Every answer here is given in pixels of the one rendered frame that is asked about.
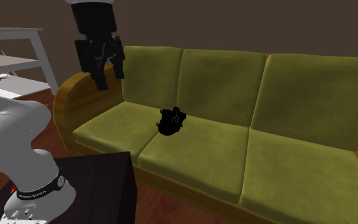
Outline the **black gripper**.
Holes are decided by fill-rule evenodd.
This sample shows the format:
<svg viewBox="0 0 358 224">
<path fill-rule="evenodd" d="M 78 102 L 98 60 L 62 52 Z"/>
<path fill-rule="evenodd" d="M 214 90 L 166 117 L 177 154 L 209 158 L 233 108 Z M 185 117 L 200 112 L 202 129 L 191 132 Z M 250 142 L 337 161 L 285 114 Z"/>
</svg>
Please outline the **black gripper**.
<svg viewBox="0 0 358 224">
<path fill-rule="evenodd" d="M 88 38 L 117 31 L 111 3 L 72 3 L 71 9 L 79 33 Z M 104 65 L 107 59 L 113 64 L 116 79 L 125 78 L 123 72 L 125 54 L 119 36 L 113 36 L 107 45 L 90 39 L 76 39 L 74 44 L 81 70 L 90 74 L 99 91 L 108 90 L 104 75 Z"/>
</svg>

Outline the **white shelf unit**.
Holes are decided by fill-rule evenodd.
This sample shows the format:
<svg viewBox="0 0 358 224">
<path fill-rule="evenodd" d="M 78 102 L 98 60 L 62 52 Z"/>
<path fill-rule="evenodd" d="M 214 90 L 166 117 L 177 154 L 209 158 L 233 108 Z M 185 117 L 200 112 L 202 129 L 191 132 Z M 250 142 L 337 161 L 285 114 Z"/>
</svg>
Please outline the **white shelf unit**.
<svg viewBox="0 0 358 224">
<path fill-rule="evenodd" d="M 0 74 L 40 67 L 46 78 L 46 82 L 41 82 L 7 75 L 0 81 L 0 97 L 16 99 L 48 89 L 55 94 L 58 90 L 59 87 L 39 37 L 40 31 L 42 28 L 0 28 L 0 40 L 29 39 L 37 56 L 34 60 L 0 55 Z"/>
</svg>

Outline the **black lumpy object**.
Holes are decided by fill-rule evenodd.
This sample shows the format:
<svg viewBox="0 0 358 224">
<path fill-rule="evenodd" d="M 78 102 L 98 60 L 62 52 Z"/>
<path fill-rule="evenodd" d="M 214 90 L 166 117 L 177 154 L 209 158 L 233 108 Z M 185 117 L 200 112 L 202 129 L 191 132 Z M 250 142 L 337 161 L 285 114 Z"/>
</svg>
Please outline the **black lumpy object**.
<svg viewBox="0 0 358 224">
<path fill-rule="evenodd" d="M 182 123 L 186 119 L 186 113 L 181 112 L 177 106 L 172 110 L 161 109 L 160 113 L 162 118 L 159 123 L 156 123 L 160 134 L 171 136 L 180 131 Z"/>
</svg>

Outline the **olive green wooden sofa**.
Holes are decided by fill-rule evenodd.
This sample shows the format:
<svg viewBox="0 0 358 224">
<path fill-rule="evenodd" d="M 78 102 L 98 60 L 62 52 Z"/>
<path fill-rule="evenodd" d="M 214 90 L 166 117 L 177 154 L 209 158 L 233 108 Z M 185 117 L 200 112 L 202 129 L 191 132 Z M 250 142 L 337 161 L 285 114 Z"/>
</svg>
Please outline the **olive green wooden sofa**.
<svg viewBox="0 0 358 224">
<path fill-rule="evenodd" d="M 126 46 L 118 80 L 58 89 L 74 155 L 127 151 L 135 177 L 231 224 L 358 224 L 358 57 Z M 186 113 L 159 133 L 161 109 Z"/>
</svg>

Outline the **dark robot stand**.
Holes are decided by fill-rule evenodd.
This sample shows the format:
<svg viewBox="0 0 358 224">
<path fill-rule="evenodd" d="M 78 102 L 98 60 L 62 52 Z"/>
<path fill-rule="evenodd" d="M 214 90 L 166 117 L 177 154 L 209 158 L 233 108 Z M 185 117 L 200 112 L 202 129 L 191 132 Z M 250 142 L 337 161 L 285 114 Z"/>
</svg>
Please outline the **dark robot stand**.
<svg viewBox="0 0 358 224">
<path fill-rule="evenodd" d="M 49 224 L 135 224 L 137 187 L 129 152 L 55 161 L 76 198 Z"/>
</svg>

